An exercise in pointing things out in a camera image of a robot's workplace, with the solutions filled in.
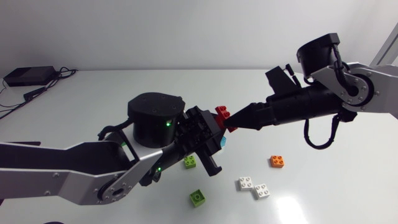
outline orange lego brick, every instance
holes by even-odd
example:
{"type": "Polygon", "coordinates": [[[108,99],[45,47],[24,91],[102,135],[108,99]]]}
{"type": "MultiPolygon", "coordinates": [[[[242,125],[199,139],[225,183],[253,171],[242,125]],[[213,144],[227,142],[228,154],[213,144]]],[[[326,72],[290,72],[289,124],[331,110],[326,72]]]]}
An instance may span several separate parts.
{"type": "Polygon", "coordinates": [[[269,159],[272,167],[282,168],[285,165],[284,158],[282,156],[271,156],[269,159]]]}

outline black cylindrical actuator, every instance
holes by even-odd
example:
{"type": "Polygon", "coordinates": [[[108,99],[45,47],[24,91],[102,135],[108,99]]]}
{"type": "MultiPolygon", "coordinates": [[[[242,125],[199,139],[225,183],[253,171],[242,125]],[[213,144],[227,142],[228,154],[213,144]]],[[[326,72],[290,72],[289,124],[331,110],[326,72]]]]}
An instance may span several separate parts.
{"type": "Polygon", "coordinates": [[[311,73],[333,65],[336,60],[333,55],[332,45],[338,45],[340,40],[336,33],[327,34],[306,43],[297,51],[297,60],[301,63],[305,78],[311,73]]]}
{"type": "Polygon", "coordinates": [[[269,96],[267,103],[251,103],[224,121],[224,125],[260,130],[268,125],[335,114],[343,110],[341,103],[340,98],[318,83],[288,94],[269,96]]]}
{"type": "Polygon", "coordinates": [[[184,106],[181,97],[163,93],[143,93],[135,97],[127,111],[134,122],[134,139],[145,147],[168,146],[174,140],[177,118],[184,106]]]}

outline white table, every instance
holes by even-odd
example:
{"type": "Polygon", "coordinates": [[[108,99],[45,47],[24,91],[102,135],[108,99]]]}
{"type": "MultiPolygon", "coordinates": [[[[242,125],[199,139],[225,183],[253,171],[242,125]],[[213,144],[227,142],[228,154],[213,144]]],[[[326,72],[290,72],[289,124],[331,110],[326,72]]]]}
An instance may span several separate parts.
{"type": "MultiPolygon", "coordinates": [[[[64,148],[95,141],[106,125],[127,118],[127,102],[148,92],[182,96],[186,109],[227,106],[232,113],[273,94],[263,70],[139,70],[78,72],[25,107],[0,120],[0,141],[42,141],[64,148]]],[[[22,101],[36,87],[15,87],[0,103],[22,101]]],[[[315,143],[330,135],[331,117],[313,119],[315,143]]],[[[5,200],[0,223],[398,223],[398,121],[389,114],[359,114],[341,123],[333,145],[307,146],[303,122],[260,131],[227,133],[214,159],[223,170],[208,177],[198,160],[167,169],[158,183],[137,185],[110,205],[79,206],[60,197],[5,200]],[[268,158],[282,155],[285,167],[268,158]],[[251,176],[271,196],[255,200],[236,190],[251,176]],[[194,208],[188,196],[200,189],[206,202],[194,208]]]]}

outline black cable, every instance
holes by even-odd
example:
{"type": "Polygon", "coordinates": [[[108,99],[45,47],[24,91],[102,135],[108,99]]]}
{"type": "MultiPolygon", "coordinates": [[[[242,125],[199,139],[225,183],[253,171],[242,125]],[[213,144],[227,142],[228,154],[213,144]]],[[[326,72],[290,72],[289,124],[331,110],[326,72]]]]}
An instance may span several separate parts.
{"type": "Polygon", "coordinates": [[[313,83],[314,83],[314,82],[310,82],[310,81],[307,80],[305,77],[304,77],[304,82],[305,82],[306,84],[308,84],[308,85],[313,85],[313,83]]]}
{"type": "Polygon", "coordinates": [[[341,63],[344,65],[344,67],[346,68],[346,70],[349,71],[349,66],[348,66],[348,64],[345,63],[345,62],[341,62],[341,63]]]}
{"type": "Polygon", "coordinates": [[[347,91],[349,95],[355,96],[357,94],[356,89],[348,83],[348,80],[343,72],[343,68],[349,70],[349,66],[341,60],[337,45],[333,44],[331,47],[333,48],[333,52],[335,53],[336,57],[336,61],[334,62],[333,66],[335,69],[337,81],[347,91]]]}
{"type": "Polygon", "coordinates": [[[4,84],[4,79],[2,80],[2,85],[3,85],[3,89],[0,91],[0,94],[3,92],[3,90],[6,89],[6,86],[5,86],[5,84],[4,84]]]}
{"type": "Polygon", "coordinates": [[[105,138],[106,134],[120,131],[120,130],[126,128],[127,126],[129,126],[130,124],[132,124],[132,120],[129,118],[129,119],[127,119],[127,121],[125,121],[121,124],[118,124],[116,126],[107,126],[107,127],[103,128],[102,131],[98,134],[98,140],[102,141],[105,138]]]}
{"type": "Polygon", "coordinates": [[[0,112],[5,112],[5,111],[10,111],[10,110],[13,110],[13,109],[8,109],[8,110],[2,110],[2,111],[0,111],[0,112]]]}
{"type": "Polygon", "coordinates": [[[18,103],[16,105],[11,105],[11,106],[4,106],[4,105],[0,104],[0,106],[5,107],[5,108],[12,108],[12,107],[15,107],[15,106],[18,106],[18,105],[20,105],[20,103],[18,103]]]}
{"type": "Polygon", "coordinates": [[[313,147],[314,149],[326,149],[327,147],[331,146],[331,144],[335,140],[337,127],[338,127],[340,120],[341,120],[341,117],[339,114],[337,114],[333,117],[333,120],[331,122],[331,134],[330,134],[329,140],[326,143],[324,143],[320,146],[317,146],[314,143],[312,143],[310,140],[310,136],[308,135],[308,132],[310,129],[310,121],[308,119],[306,119],[305,124],[304,124],[304,139],[305,139],[305,141],[307,142],[307,144],[309,146],[313,147]]]}
{"type": "Polygon", "coordinates": [[[11,114],[11,113],[14,112],[15,110],[18,110],[19,108],[25,106],[26,104],[28,104],[29,102],[31,102],[32,100],[36,99],[36,98],[39,97],[41,94],[43,94],[44,92],[46,92],[49,88],[54,87],[54,86],[59,82],[59,80],[61,80],[61,79],[63,79],[63,78],[69,78],[69,77],[71,77],[72,75],[76,74],[77,71],[78,71],[77,69],[71,69],[71,70],[70,70],[70,69],[68,69],[68,68],[66,68],[66,67],[62,67],[62,68],[59,70],[58,75],[57,75],[53,80],[51,80],[50,83],[47,84],[47,86],[46,86],[40,93],[34,95],[34,96],[33,96],[32,98],[30,98],[29,100],[26,100],[26,101],[23,102],[23,103],[19,103],[19,104],[12,105],[12,106],[3,106],[3,105],[0,105],[0,106],[3,106],[3,107],[6,107],[6,108],[10,108],[10,107],[16,106],[16,107],[13,108],[13,109],[0,111],[0,112],[8,111],[6,114],[0,116],[0,119],[5,118],[7,115],[11,114]],[[65,72],[70,72],[70,74],[63,77],[63,76],[62,76],[62,73],[65,73],[65,72]]]}

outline lime green duplo brick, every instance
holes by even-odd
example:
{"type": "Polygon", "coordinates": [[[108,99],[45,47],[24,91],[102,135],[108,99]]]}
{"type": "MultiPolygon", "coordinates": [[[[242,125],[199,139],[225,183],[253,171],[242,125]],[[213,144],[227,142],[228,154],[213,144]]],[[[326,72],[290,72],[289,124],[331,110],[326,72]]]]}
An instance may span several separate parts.
{"type": "Polygon", "coordinates": [[[202,192],[198,189],[196,191],[194,191],[194,193],[189,195],[193,206],[195,206],[195,208],[203,203],[205,203],[206,198],[205,196],[202,194],[202,192]]]}
{"type": "Polygon", "coordinates": [[[184,159],[185,168],[194,168],[197,166],[194,156],[188,156],[184,159]]]}

